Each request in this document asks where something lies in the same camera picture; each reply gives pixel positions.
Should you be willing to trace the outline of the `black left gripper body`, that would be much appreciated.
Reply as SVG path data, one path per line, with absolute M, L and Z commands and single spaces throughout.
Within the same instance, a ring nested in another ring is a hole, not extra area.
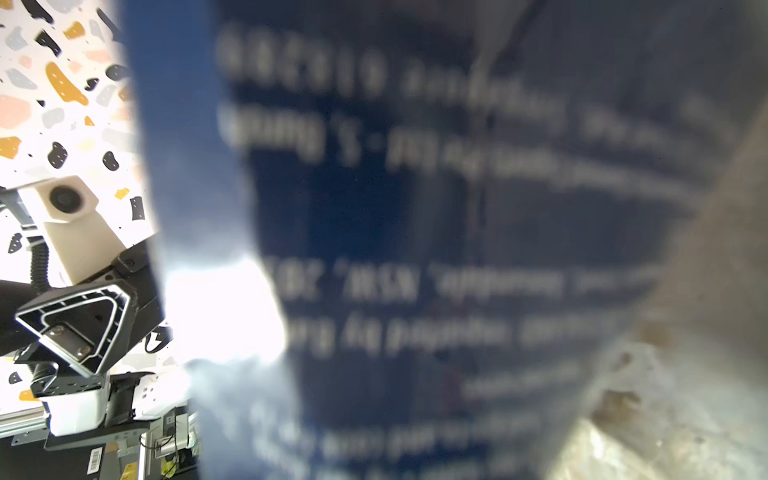
M 45 313 L 86 313 L 88 307 L 105 299 L 116 305 L 112 314 L 88 313 L 83 324 L 88 337 L 104 333 L 110 321 L 124 317 L 129 325 L 121 331 L 127 337 L 126 351 L 139 344 L 164 320 L 148 242 L 142 241 L 117 255 L 110 264 L 100 267 L 87 278 L 69 287 L 56 288 L 49 281 L 51 251 L 45 241 L 35 237 L 31 245 L 29 284 L 1 282 L 1 352 L 14 353 L 39 339 L 53 324 Z

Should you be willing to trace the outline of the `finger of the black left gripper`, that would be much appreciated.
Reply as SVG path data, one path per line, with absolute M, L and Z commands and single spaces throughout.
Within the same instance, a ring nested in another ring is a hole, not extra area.
M 136 290 L 122 280 L 47 291 L 16 321 L 83 377 L 104 374 L 130 349 Z

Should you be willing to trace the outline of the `blue Barilla rigatoni box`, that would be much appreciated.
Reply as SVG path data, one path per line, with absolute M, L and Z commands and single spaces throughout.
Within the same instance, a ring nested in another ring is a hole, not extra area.
M 540 479 L 767 94 L 763 1 L 121 1 L 203 479 Z

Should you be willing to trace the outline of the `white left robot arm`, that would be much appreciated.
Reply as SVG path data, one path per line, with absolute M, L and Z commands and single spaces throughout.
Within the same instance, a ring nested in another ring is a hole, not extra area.
M 142 345 L 160 352 L 173 338 L 145 243 L 134 245 L 74 286 L 48 278 L 50 250 L 32 240 L 31 282 L 1 284 L 1 353 L 10 356 L 43 409 L 48 439 L 105 435 L 185 409 L 189 380 L 172 365 L 159 372 L 114 372 Z

